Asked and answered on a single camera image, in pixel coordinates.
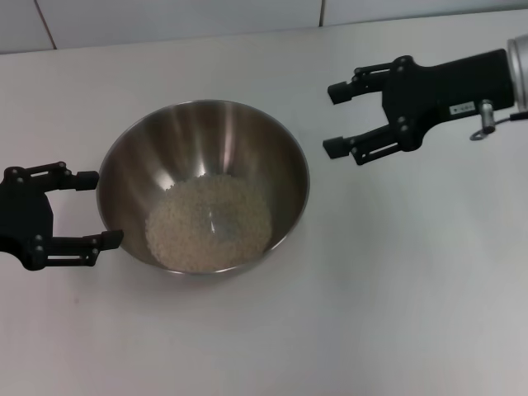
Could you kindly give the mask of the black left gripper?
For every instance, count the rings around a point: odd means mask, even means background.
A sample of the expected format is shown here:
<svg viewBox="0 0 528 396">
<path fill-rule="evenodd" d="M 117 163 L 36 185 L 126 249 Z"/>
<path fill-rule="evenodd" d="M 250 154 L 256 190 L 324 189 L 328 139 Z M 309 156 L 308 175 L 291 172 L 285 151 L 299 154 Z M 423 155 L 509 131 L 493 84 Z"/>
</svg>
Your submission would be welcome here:
<svg viewBox="0 0 528 396">
<path fill-rule="evenodd" d="M 73 174 L 65 162 L 37 167 L 8 167 L 1 181 L 1 251 L 28 271 L 51 266 L 95 266 L 101 252 L 117 249 L 122 230 L 84 237 L 52 237 L 53 211 L 48 191 L 92 191 L 95 171 Z"/>
</svg>

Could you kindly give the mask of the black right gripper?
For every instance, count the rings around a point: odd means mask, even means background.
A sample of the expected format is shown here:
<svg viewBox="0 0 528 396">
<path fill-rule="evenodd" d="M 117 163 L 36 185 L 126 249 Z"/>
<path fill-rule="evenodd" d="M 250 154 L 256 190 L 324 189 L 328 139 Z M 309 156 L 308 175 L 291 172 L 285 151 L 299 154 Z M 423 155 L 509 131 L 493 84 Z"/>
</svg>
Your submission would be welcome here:
<svg viewBox="0 0 528 396">
<path fill-rule="evenodd" d="M 350 81 L 328 87 L 333 105 L 382 93 L 388 124 L 351 137 L 323 141 L 330 159 L 352 156 L 358 166 L 400 151 L 419 149 L 436 125 L 476 116 L 479 104 L 495 110 L 514 106 L 507 52 L 496 49 L 437 66 L 420 66 L 411 56 L 356 68 Z"/>
</svg>

